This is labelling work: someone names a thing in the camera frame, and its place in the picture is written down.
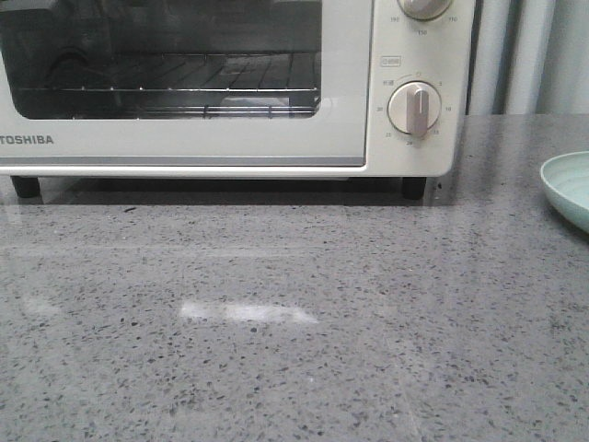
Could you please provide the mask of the white glass oven door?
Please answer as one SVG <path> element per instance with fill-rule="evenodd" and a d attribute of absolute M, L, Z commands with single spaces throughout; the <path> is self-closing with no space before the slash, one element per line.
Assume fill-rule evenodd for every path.
<path fill-rule="evenodd" d="M 369 1 L 5 1 L 1 162 L 28 166 L 356 167 L 364 163 L 374 7 Z M 64 54 L 317 52 L 309 118 L 31 120 L 8 74 Z"/>

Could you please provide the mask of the beige timer knob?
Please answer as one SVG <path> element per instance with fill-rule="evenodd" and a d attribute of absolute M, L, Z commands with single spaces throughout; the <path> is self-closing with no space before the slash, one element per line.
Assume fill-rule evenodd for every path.
<path fill-rule="evenodd" d="M 387 115 L 398 131 L 424 137 L 437 122 L 441 108 L 441 97 L 433 86 L 412 81 L 393 93 L 387 104 Z"/>

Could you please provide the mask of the grey curtain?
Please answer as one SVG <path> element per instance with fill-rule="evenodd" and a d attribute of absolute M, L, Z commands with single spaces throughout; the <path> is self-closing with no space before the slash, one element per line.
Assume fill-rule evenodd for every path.
<path fill-rule="evenodd" d="M 467 112 L 588 112 L 588 4 L 478 1 Z"/>

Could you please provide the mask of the white Toshiba toaster oven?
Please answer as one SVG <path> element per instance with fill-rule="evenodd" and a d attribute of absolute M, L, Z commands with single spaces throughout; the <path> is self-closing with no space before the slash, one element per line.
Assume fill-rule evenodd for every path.
<path fill-rule="evenodd" d="M 468 85 L 472 1 L 452 1 L 436 19 L 407 17 L 398 1 L 372 3 L 364 163 L 356 167 L 206 166 L 100 167 L 28 166 L 10 168 L 1 162 L 19 196 L 35 196 L 42 177 L 296 180 L 398 178 L 405 197 L 422 197 L 430 177 L 445 175 L 453 166 Z M 398 131 L 387 115 L 387 104 L 402 85 L 421 81 L 433 86 L 442 101 L 440 116 L 424 137 Z"/>

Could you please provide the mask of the light green plate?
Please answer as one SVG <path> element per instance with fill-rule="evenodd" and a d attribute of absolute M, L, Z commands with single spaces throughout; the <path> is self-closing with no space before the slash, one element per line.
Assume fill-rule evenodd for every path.
<path fill-rule="evenodd" d="M 569 222 L 587 233 L 588 152 L 553 157 L 539 171 L 550 204 Z"/>

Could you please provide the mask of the beige temperature knob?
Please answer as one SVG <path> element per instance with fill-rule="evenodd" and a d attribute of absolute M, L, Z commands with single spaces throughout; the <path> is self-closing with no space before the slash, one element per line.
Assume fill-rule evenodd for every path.
<path fill-rule="evenodd" d="M 407 17 L 429 21 L 440 17 L 452 5 L 452 0 L 398 0 L 398 5 Z"/>

